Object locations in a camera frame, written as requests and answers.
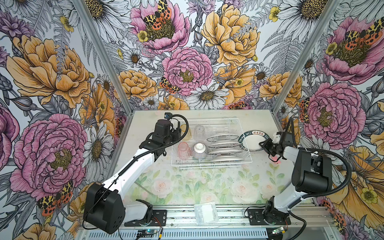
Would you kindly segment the green rimmed white plate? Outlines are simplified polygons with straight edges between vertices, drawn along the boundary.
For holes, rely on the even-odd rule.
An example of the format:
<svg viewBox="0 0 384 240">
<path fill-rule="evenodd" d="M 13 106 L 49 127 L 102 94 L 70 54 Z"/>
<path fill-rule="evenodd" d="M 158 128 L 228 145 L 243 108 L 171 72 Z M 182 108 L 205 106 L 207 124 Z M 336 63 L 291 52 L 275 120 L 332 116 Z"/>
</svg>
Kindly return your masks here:
<svg viewBox="0 0 384 240">
<path fill-rule="evenodd" d="M 259 152 L 262 151 L 263 148 L 260 146 L 260 143 L 269 139 L 269 135 L 263 131 L 252 130 L 244 132 L 238 138 L 238 142 L 240 143 L 240 147 L 243 150 L 249 152 Z"/>
</svg>

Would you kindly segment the red green patterned plate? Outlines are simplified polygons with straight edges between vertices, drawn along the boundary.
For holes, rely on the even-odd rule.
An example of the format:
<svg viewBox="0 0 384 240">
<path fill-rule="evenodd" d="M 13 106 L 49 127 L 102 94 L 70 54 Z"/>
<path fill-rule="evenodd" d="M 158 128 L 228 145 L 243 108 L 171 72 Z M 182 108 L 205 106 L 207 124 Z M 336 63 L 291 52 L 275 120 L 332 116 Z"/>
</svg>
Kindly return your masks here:
<svg viewBox="0 0 384 240">
<path fill-rule="evenodd" d="M 219 149 L 219 148 L 235 148 L 240 146 L 241 143 L 235 142 L 235 141 L 218 141 L 213 142 L 210 145 L 208 145 L 211 149 Z"/>
</svg>

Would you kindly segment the orange sunburst white plate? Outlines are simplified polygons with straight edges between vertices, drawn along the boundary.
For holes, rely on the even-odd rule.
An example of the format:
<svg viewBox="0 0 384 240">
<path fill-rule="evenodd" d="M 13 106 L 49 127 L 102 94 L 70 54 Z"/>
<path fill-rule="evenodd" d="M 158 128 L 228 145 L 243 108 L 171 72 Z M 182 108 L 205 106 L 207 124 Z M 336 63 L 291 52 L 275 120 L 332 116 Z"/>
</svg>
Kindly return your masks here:
<svg viewBox="0 0 384 240">
<path fill-rule="evenodd" d="M 219 141 L 236 141 L 239 138 L 236 134 L 220 133 L 207 138 L 208 142 L 219 142 Z"/>
</svg>

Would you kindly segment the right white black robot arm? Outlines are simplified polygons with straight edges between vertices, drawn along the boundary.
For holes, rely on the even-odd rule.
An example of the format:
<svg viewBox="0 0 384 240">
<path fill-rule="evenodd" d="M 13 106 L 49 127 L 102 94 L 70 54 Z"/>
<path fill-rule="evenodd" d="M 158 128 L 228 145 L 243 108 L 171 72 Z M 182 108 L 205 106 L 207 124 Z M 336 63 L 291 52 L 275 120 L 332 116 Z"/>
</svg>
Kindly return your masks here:
<svg viewBox="0 0 384 240">
<path fill-rule="evenodd" d="M 320 194 L 332 189 L 332 159 L 307 149 L 299 149 L 289 133 L 278 132 L 259 145 L 269 157 L 292 161 L 291 183 L 266 203 L 263 218 L 268 224 L 281 224 L 289 217 L 289 210 L 305 199 L 305 195 Z"/>
</svg>

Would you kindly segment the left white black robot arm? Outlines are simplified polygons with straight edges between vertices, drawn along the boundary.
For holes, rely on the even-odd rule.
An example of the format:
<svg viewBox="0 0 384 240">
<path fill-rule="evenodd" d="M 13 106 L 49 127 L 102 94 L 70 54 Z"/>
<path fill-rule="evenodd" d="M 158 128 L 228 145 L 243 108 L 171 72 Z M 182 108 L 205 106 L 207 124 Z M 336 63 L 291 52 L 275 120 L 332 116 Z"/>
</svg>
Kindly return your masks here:
<svg viewBox="0 0 384 240">
<path fill-rule="evenodd" d="M 180 142 L 184 136 L 180 123 L 174 126 L 170 119 L 158 120 L 155 130 L 139 145 L 132 159 L 102 184 L 89 187 L 83 222 L 108 234 L 128 222 L 150 224 L 153 205 L 140 199 L 125 203 L 124 197 L 144 170 L 160 156 L 166 156 L 166 148 Z"/>
</svg>

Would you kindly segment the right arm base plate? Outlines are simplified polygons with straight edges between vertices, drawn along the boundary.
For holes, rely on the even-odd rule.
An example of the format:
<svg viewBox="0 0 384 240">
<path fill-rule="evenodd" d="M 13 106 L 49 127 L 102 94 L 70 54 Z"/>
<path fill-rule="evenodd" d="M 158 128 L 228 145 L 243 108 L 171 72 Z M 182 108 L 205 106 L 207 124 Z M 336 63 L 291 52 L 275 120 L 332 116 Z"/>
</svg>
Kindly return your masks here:
<svg viewBox="0 0 384 240">
<path fill-rule="evenodd" d="M 272 225 L 291 225 L 290 215 L 279 211 L 265 213 L 264 209 L 248 209 L 245 216 L 249 219 L 251 226 L 272 226 Z"/>
</svg>

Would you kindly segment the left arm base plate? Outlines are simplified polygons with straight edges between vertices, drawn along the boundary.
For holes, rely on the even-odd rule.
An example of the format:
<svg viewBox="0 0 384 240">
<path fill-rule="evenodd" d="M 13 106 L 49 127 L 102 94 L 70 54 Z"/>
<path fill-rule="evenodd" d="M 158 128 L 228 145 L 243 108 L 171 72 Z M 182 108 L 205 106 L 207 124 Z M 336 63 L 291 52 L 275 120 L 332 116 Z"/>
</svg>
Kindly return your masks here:
<svg viewBox="0 0 384 240">
<path fill-rule="evenodd" d="M 164 227 L 167 222 L 167 210 L 150 210 L 141 220 L 125 222 L 125 227 Z"/>
</svg>

